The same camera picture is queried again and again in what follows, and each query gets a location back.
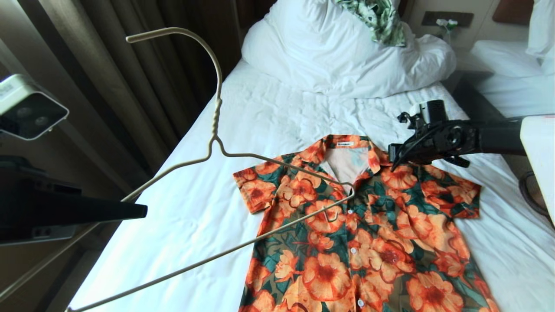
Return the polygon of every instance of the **bed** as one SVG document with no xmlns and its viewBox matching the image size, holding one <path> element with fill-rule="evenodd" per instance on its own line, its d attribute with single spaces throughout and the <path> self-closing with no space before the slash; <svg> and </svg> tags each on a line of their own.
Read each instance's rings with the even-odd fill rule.
<svg viewBox="0 0 555 312">
<path fill-rule="evenodd" d="M 504 117 L 555 113 L 553 0 L 502 0 L 496 22 L 529 25 L 528 42 L 478 41 L 470 51 L 493 75 L 473 80 Z"/>
<path fill-rule="evenodd" d="M 443 99 L 451 119 L 466 118 L 439 83 L 384 98 L 353 99 L 306 92 L 242 60 L 224 82 L 220 136 L 228 152 L 268 157 L 300 151 L 328 134 L 368 135 L 385 149 L 412 133 L 396 117 L 412 105 Z M 214 100 L 160 170 L 206 155 Z M 457 220 L 474 258 L 504 311 L 555 309 L 555 232 L 519 195 L 500 155 L 472 155 L 468 169 L 440 169 L 483 186 L 481 217 Z M 255 237 L 261 214 L 245 208 L 232 174 L 258 164 L 215 152 L 147 189 L 138 203 L 146 218 L 124 221 L 70 307 L 83 307 Z M 185 274 L 97 307 L 94 311 L 237 311 L 251 246 Z"/>
</svg>

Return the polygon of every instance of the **brown curtain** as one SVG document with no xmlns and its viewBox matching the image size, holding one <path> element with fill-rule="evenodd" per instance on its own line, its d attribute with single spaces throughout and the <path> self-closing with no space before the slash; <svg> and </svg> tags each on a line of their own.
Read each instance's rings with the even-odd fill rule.
<svg viewBox="0 0 555 312">
<path fill-rule="evenodd" d="M 188 28 L 211 45 L 227 75 L 240 58 L 233 1 L 39 3 L 35 6 L 42 6 L 56 33 L 37 29 L 41 28 L 42 37 L 70 75 L 78 76 L 74 81 L 90 109 L 103 118 L 126 153 L 114 155 L 110 147 L 95 142 L 102 138 L 88 143 L 106 155 L 111 168 L 132 188 L 141 185 L 194 123 L 215 91 L 216 78 L 210 58 L 190 38 L 171 35 L 131 45 L 125 36 L 162 27 Z M 73 72 L 75 67 L 80 67 L 81 74 Z M 79 108 L 69 109 L 69 121 L 74 116 L 77 120 Z M 95 131 L 90 124 L 73 126 L 81 133 Z"/>
</svg>

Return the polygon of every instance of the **white wire hanger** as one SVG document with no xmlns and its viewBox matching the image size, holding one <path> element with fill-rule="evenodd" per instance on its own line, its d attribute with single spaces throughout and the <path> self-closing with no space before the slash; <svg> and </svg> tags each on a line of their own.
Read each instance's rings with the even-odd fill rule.
<svg viewBox="0 0 555 312">
<path fill-rule="evenodd" d="M 197 34 L 195 34 L 192 31 L 189 31 L 187 29 L 184 28 L 180 28 L 180 27 L 169 27 L 169 28 L 162 28 L 162 29 L 157 29 L 155 31 L 150 31 L 150 32 L 144 32 L 144 33 L 140 33 L 140 34 L 136 34 L 136 35 L 132 35 L 132 36 L 128 36 L 126 37 L 127 42 L 129 43 L 136 43 L 136 42 L 140 42 L 140 41 L 144 41 L 144 40 L 149 40 L 149 39 L 153 39 L 156 37 L 161 37 L 161 36 L 166 36 L 169 34 L 183 34 L 185 36 L 191 37 L 193 39 L 195 39 L 198 43 L 200 43 L 201 46 L 203 46 L 203 48 L 208 52 L 208 54 L 210 55 L 210 58 L 212 59 L 212 62 L 214 63 L 214 67 L 216 69 L 216 76 L 218 79 L 218 85 L 216 86 L 216 108 L 214 110 L 214 121 L 212 124 L 212 137 L 210 138 L 209 142 L 208 142 L 208 155 L 204 158 L 201 159 L 196 159 L 196 160 L 191 160 L 188 162 L 183 162 L 183 163 L 179 163 L 176 164 L 168 169 L 166 169 L 165 171 L 161 172 L 160 174 L 156 175 L 154 178 L 152 178 L 151 180 L 149 180 L 148 182 L 146 182 L 145 184 L 143 184 L 141 187 L 139 187 L 138 189 L 136 189 L 135 191 L 131 192 L 129 195 L 127 195 L 125 198 L 122 199 L 122 202 L 129 202 L 132 199 L 134 199 L 135 197 L 137 197 L 138 195 L 140 195 L 143 191 L 145 191 L 148 187 L 150 187 L 151 185 L 153 185 L 154 183 L 156 183 L 158 180 L 160 180 L 161 178 L 165 177 L 166 175 L 168 175 L 170 172 L 182 168 L 182 167 L 186 167 L 189 165 L 194 165 L 194 164 L 198 164 L 198 163 L 202 163 L 207 161 L 211 155 L 212 155 L 212 145 L 214 142 L 217 142 L 220 145 L 220 150 L 223 156 L 226 157 L 253 157 L 253 158 L 258 158 L 261 160 L 265 160 L 267 162 L 271 162 L 271 163 L 275 163 L 275 164 L 279 164 L 285 167 L 289 167 L 291 169 L 295 169 L 301 172 L 304 172 L 306 174 L 310 174 L 313 175 L 315 177 L 321 178 L 322 180 L 328 181 L 330 183 L 334 183 L 334 184 L 338 184 L 338 185 L 348 185 L 351 187 L 351 194 L 337 202 L 334 202 L 331 205 L 328 205 L 326 207 L 323 207 L 322 209 L 313 212 L 311 214 L 308 214 L 304 217 L 301 217 L 299 219 L 296 219 L 294 221 L 291 221 L 289 223 L 287 223 L 286 225 L 283 225 L 277 229 L 274 229 L 272 231 L 269 231 L 267 233 L 264 233 L 262 235 L 257 236 L 256 238 L 246 241 L 240 245 L 237 245 L 231 249 L 228 249 L 222 253 L 219 253 L 217 255 L 213 255 L 209 258 L 206 258 L 202 261 L 199 261 L 195 264 L 192 264 L 190 266 L 187 266 L 185 268 L 179 269 L 173 273 L 167 274 L 165 276 L 162 276 L 160 278 L 157 278 L 155 280 L 152 280 L 148 283 L 142 284 L 140 286 L 134 287 L 132 289 L 129 289 L 127 291 L 124 291 L 122 293 L 119 293 L 117 295 L 113 295 L 111 297 L 108 297 L 104 300 L 100 300 L 96 303 L 92 303 L 89 304 L 87 306 L 84 306 L 82 308 L 79 309 L 71 309 L 68 308 L 68 311 L 73 311 L 73 312 L 82 312 L 82 311 L 86 311 L 92 308 L 95 308 L 97 306 L 103 305 L 105 303 L 114 301 L 116 299 L 122 298 L 124 296 L 127 296 L 129 294 L 135 293 L 139 290 L 145 289 L 147 287 L 150 287 L 152 285 L 155 285 L 157 283 L 160 283 L 162 281 L 165 281 L 167 279 L 170 279 L 174 276 L 177 276 L 179 274 L 185 273 L 187 271 L 190 271 L 194 268 L 197 268 L 203 264 L 206 264 L 212 260 L 215 260 L 217 258 L 220 258 L 224 255 L 227 255 L 229 253 L 232 253 L 240 248 L 243 248 L 245 246 L 248 246 L 252 243 L 255 243 L 259 240 L 263 240 L 279 231 L 282 231 L 283 229 L 286 229 L 288 227 L 291 227 L 299 222 L 302 222 L 308 218 L 313 217 L 316 214 L 322 213 L 326 210 L 328 210 L 329 208 L 336 206 L 338 204 L 341 204 L 351 198 L 354 197 L 355 192 L 354 192 L 354 185 L 352 185 L 349 182 L 338 182 L 335 180 L 332 180 L 328 177 L 324 177 L 320 174 L 316 174 L 314 172 L 310 172 L 306 169 L 302 169 L 296 166 L 293 166 L 291 164 L 286 164 L 284 162 L 280 162 L 277 161 L 275 159 L 271 159 L 265 156 L 261 156 L 261 155 L 257 155 L 257 154 L 251 154 L 251 153 L 228 153 L 225 149 L 224 149 L 224 143 L 221 141 L 220 137 L 218 136 L 218 122 L 220 119 L 220 108 L 221 108 L 221 85 L 222 85 L 222 76 L 221 76 L 221 69 L 220 69 L 220 64 L 218 63 L 218 60 L 216 59 L 216 55 L 214 54 L 214 52 L 212 51 L 212 49 L 208 46 L 208 44 Z M 335 216 L 332 219 L 329 219 L 327 213 L 324 213 L 324 216 L 326 218 L 326 220 L 328 222 L 333 222 L 335 221 L 338 216 L 339 213 L 336 213 Z M 71 246 L 73 246 L 79 239 L 81 239 L 82 237 L 84 237 L 85 235 L 87 235 L 88 233 L 90 233 L 94 228 L 96 228 L 100 223 L 93 223 L 91 225 L 89 225 L 88 227 L 86 227 L 82 232 L 80 232 L 79 234 L 77 234 L 76 236 L 74 236 L 71 240 L 67 241 L 61 248 L 59 248 L 58 250 L 56 250 L 54 253 L 52 253 L 51 255 L 48 255 L 46 258 L 44 258 L 41 262 L 39 262 L 37 265 L 35 265 L 33 268 L 31 268 L 29 271 L 27 271 L 25 274 L 23 274 L 18 280 L 16 280 L 13 284 L 11 284 L 10 286 L 8 286 L 6 289 L 4 289 L 1 293 L 0 293 L 0 303 L 5 300 L 6 298 L 8 298 L 11 294 L 13 294 L 19 287 L 21 287 L 23 284 L 25 284 L 29 279 L 31 279 L 33 276 L 35 276 L 38 272 L 40 272 L 42 269 L 44 269 L 49 263 L 51 263 L 54 259 L 56 259 L 58 256 L 60 256 L 62 253 L 64 253 L 66 250 L 68 250 Z"/>
</svg>

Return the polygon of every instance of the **orange floral shirt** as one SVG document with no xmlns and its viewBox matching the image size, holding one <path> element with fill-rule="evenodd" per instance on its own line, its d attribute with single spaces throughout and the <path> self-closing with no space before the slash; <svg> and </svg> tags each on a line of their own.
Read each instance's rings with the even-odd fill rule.
<svg viewBox="0 0 555 312">
<path fill-rule="evenodd" d="M 390 171 L 368 137 L 328 135 L 277 159 L 333 179 L 331 149 L 365 149 L 347 203 L 254 245 L 242 312 L 497 311 L 454 218 L 477 218 L 480 186 L 432 166 Z M 259 234 L 347 196 L 341 185 L 263 163 L 234 174 Z"/>
</svg>

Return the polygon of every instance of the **white duvet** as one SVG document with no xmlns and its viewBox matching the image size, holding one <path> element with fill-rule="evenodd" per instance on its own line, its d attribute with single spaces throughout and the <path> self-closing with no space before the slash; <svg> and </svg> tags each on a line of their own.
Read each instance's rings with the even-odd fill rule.
<svg viewBox="0 0 555 312">
<path fill-rule="evenodd" d="M 344 98 L 383 98 L 446 79 L 456 67 L 439 38 L 382 46 L 370 29 L 334 0 L 279 0 L 245 37 L 243 58 L 296 89 Z"/>
<path fill-rule="evenodd" d="M 333 99 L 301 92 L 241 61 L 224 82 L 220 136 L 230 152 L 268 157 L 305 149 L 327 134 L 368 135 L 380 148 L 412 131 L 402 111 L 442 98 L 450 118 L 464 118 L 439 84 L 384 99 Z M 210 102 L 163 168 L 206 155 Z M 250 215 L 232 173 L 258 160 L 212 158 L 181 168 L 147 189 L 138 203 L 144 219 L 122 222 L 73 298 L 80 308 L 171 273 L 255 237 L 261 214 Z M 437 167 L 483 186 L 481 217 L 456 220 L 503 311 L 553 311 L 555 232 L 519 195 L 517 180 L 499 155 L 472 155 L 468 169 Z M 252 246 L 176 276 L 95 311 L 237 311 Z"/>
</svg>

